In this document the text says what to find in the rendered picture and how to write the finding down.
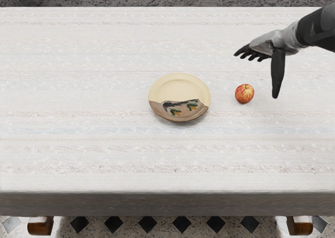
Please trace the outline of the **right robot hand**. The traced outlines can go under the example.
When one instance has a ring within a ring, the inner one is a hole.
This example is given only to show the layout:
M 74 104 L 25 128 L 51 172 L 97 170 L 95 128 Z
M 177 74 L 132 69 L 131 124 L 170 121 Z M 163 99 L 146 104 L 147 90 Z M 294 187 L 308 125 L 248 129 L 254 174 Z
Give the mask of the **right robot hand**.
M 281 90 L 286 56 L 294 55 L 306 47 L 298 41 L 297 27 L 298 22 L 294 22 L 285 29 L 265 33 L 234 53 L 234 56 L 239 56 L 241 59 L 248 58 L 249 61 L 257 59 L 258 62 L 261 62 L 271 59 L 272 97 L 274 99 L 277 99 Z

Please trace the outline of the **red yellow apple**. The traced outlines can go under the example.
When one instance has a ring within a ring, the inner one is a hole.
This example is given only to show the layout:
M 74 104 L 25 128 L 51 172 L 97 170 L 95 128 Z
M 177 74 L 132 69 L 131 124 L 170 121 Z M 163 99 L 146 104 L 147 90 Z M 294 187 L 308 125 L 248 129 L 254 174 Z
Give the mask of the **red yellow apple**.
M 237 102 L 247 104 L 254 97 L 254 88 L 250 84 L 241 84 L 236 88 L 234 95 Z

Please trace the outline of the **cream plate with printed pattern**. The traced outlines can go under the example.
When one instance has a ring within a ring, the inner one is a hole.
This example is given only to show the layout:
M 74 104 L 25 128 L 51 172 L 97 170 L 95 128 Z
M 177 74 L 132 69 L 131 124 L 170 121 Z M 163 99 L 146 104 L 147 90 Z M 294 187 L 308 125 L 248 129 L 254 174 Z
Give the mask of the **cream plate with printed pattern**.
M 207 112 L 211 94 L 200 78 L 187 73 L 171 73 L 152 84 L 148 100 L 152 110 L 161 118 L 189 122 Z

